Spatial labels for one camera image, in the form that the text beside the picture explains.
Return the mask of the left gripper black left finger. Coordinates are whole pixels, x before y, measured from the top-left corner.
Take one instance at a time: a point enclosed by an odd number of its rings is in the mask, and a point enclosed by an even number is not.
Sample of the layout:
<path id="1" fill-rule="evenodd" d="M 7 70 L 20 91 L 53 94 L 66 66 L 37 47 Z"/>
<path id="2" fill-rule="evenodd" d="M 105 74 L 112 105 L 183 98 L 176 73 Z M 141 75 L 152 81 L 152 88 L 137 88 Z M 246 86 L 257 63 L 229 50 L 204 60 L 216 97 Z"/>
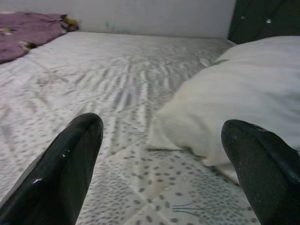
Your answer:
<path id="1" fill-rule="evenodd" d="M 74 118 L 23 172 L 0 203 L 3 225 L 74 225 L 103 140 L 94 113 Z"/>

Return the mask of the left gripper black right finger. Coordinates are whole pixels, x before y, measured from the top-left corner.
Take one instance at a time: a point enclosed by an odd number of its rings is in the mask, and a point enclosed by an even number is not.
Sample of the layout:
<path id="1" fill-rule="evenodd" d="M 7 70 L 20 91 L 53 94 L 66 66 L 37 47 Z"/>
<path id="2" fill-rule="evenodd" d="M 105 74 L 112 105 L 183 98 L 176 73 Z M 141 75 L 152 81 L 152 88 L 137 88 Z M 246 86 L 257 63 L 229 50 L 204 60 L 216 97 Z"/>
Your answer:
<path id="1" fill-rule="evenodd" d="M 221 141 L 239 183 L 262 225 L 300 223 L 300 157 L 278 135 L 241 120 L 227 120 Z"/>

